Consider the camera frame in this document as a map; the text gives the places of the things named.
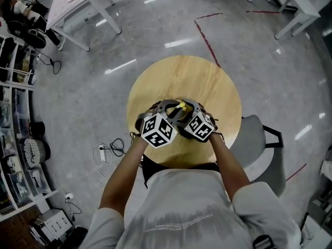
shelving unit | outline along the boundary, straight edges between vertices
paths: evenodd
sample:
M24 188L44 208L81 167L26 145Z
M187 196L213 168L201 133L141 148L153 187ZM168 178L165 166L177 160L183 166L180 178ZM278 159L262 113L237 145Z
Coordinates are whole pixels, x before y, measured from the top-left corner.
M0 36L0 56L3 54L4 41L5 38ZM17 54L20 47L22 47L18 42L15 42L15 44L8 66L0 67L8 71L7 81L0 81L0 86L9 89L9 100L6 102L1 101L0 103L2 107L0 119L3 117L3 106L6 106L9 107L8 119L10 122L5 124L5 127L2 127L3 122L0 121L0 184L4 185L7 194L7 199L5 199L5 203L0 209L0 222L58 192L57 190L51 190L49 187L42 166L38 164L31 168L24 159L24 154L20 151L22 148L20 142L31 138L29 135L29 123L31 122L29 91L33 91L33 85L29 84L29 78L33 74L30 69L33 57L32 49L27 48L26 57L30 62L28 64L25 63L25 68L29 67L29 72L15 69L15 66L19 64ZM15 81L17 75L22 75L21 79L23 79L23 82ZM7 165L8 157L14 156L19 159L18 168L15 171L11 170ZM4 194L3 187L0 188L2 194Z

round wooden table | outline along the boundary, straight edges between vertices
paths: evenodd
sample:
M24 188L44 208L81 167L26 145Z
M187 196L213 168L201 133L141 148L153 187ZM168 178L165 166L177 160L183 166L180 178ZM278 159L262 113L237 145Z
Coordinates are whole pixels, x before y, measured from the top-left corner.
M242 107L238 91L229 76L214 63L194 56L172 56L148 67L136 80L127 103L129 130L136 132L139 114L165 99L192 99L201 103L216 122L229 148L241 124ZM214 162L215 155L208 141L189 140L178 134L174 141L144 154L169 168L190 168Z

black and white marker cube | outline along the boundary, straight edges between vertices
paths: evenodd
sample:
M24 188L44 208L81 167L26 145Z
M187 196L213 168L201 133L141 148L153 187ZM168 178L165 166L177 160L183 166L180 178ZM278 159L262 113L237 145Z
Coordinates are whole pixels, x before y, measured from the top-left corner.
M212 133L214 126L208 115L198 112L185 130L203 142Z
M160 113L144 118L142 138L154 148L170 144L177 131L165 120Z

white drawer cabinet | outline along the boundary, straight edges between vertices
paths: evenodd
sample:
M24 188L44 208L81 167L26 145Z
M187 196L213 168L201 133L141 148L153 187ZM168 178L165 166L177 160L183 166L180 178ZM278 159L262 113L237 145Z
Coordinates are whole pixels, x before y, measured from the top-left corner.
M39 216L38 219L45 223L47 228L56 238L59 238L72 226L62 210L49 210L45 214Z

concrete floor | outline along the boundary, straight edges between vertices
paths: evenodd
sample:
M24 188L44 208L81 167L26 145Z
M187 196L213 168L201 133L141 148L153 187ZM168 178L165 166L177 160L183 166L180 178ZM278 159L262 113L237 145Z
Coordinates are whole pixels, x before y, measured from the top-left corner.
M286 34L280 40L273 37L292 15L246 12L277 11L274 3L265 0L114 1L116 5L108 12L122 28L120 35L107 23L96 27L103 19L97 15L72 32L90 45L89 52L69 41L57 52L50 42L43 52L61 60L61 71L53 75L51 67L38 65L33 106L36 119L46 125L52 151L46 166L54 187L60 191L52 198L53 204L68 212L63 191L72 192L73 202L83 211L75 215L75 223L90 225L103 191L96 180L106 184L94 168L92 147L120 137L128 149L128 95L137 77L151 64L177 54L215 62L198 25L216 60L238 89L243 116L258 115L263 124L282 132L286 177L306 165L287 181L281 196L285 208L299 223L320 181L319 167L331 142L332 111L329 81L312 40L304 33L296 37ZM215 13L221 14L199 18ZM179 40L186 43L165 46ZM105 165L100 162L98 150L94 153L97 167L109 177L120 158ZM250 178L268 166L271 154L266 150L246 169ZM139 170L126 208L126 225L145 196Z

